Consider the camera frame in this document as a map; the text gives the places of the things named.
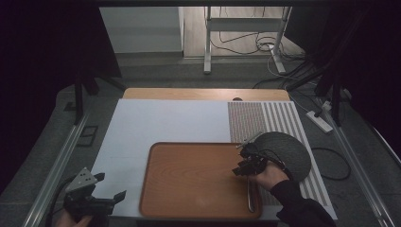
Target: black cable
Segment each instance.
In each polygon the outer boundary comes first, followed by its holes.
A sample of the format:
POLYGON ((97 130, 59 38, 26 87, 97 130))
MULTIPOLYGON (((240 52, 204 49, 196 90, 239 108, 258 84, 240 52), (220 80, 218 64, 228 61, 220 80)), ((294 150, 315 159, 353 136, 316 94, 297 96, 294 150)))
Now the black cable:
POLYGON ((346 179, 348 179, 351 176, 351 166, 349 165, 348 161, 344 158, 344 156, 342 156, 340 153, 338 153, 337 151, 331 149, 331 148, 312 148, 312 149, 322 149, 322 150, 327 150, 327 151, 331 151, 334 154, 338 155, 343 161, 344 163, 347 165, 347 174, 344 177, 340 177, 340 178, 333 178, 333 177, 329 177, 329 176, 325 176, 322 175, 321 176, 327 180, 332 180, 332 181, 344 181, 346 179))
POLYGON ((57 198, 59 197, 59 194, 61 193, 62 189, 63 189, 68 183, 71 183, 71 182, 75 179, 75 177, 76 177, 76 176, 67 178, 67 179, 64 180, 64 181, 60 184, 60 186, 57 188, 57 191, 56 191, 56 193, 55 193, 54 196, 53 196, 52 202, 50 203, 49 212, 47 213, 47 217, 46 217, 45 227, 51 227, 52 222, 53 222, 53 215, 54 215, 55 213, 58 212, 58 211, 53 212, 53 211, 54 211, 54 207, 56 206, 57 198))

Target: electrical cord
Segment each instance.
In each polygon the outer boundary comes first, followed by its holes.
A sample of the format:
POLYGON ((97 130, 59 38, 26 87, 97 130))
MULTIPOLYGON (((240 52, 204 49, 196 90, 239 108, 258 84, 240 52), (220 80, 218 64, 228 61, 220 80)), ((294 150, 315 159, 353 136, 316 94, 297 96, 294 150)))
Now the electrical cord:
POLYGON ((337 156, 339 156, 342 161, 344 161, 344 163, 347 165, 347 173, 345 174, 345 176, 340 177, 340 178, 334 178, 334 177, 330 177, 330 176, 325 176, 323 174, 321 174, 321 176, 327 180, 332 180, 332 181, 344 181, 347 180, 350 176, 351 176, 351 166, 349 165, 348 161, 345 159, 344 156, 342 156, 339 152, 331 149, 331 148, 312 148, 312 150, 314 149, 322 149, 322 150, 327 150, 327 151, 331 151, 334 154, 336 154, 337 156))

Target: table leg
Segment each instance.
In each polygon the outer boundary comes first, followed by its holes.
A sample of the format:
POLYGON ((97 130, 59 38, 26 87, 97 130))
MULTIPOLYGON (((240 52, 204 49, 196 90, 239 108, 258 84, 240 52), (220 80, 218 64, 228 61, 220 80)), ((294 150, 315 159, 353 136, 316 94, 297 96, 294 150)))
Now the table leg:
POLYGON ((210 74, 212 72, 212 53, 210 46, 210 34, 212 25, 212 11, 211 7, 207 7, 207 19, 206 19, 206 46, 204 47, 204 74, 210 74))
POLYGON ((270 46, 271 55, 273 57, 275 65, 276 65, 278 74, 280 74, 280 75, 284 75, 286 73, 286 69, 284 68, 283 63, 281 62, 279 49, 280 49, 281 40, 284 35, 284 31, 286 30, 286 25, 287 25, 288 16, 289 16, 290 11, 291 11, 291 8, 289 8, 289 7, 285 8, 284 14, 281 18, 281 23, 280 23, 280 27, 279 27, 279 30, 278 30, 278 33, 276 36, 275 43, 274 43, 274 45, 270 46))

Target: power strip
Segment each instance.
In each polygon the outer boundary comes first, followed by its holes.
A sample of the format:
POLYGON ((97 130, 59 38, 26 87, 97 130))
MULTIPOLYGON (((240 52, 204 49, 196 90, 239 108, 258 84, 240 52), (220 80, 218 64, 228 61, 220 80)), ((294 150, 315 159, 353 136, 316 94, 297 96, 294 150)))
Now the power strip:
POLYGON ((316 117, 315 112, 311 111, 306 114, 310 120, 312 120, 324 133, 329 133, 333 130, 329 124, 327 124, 321 117, 316 117))

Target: black fan-shaped object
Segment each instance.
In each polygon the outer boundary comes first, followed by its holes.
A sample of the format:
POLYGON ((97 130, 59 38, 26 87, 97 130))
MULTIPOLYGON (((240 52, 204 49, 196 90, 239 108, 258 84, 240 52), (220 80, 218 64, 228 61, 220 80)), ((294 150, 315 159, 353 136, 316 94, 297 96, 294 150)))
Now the black fan-shaped object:
POLYGON ((285 168, 285 172, 295 182, 300 182, 312 167, 309 152, 296 138, 282 132, 266 132, 240 152, 244 161, 233 169, 235 175, 257 174, 266 167, 267 160, 285 168))

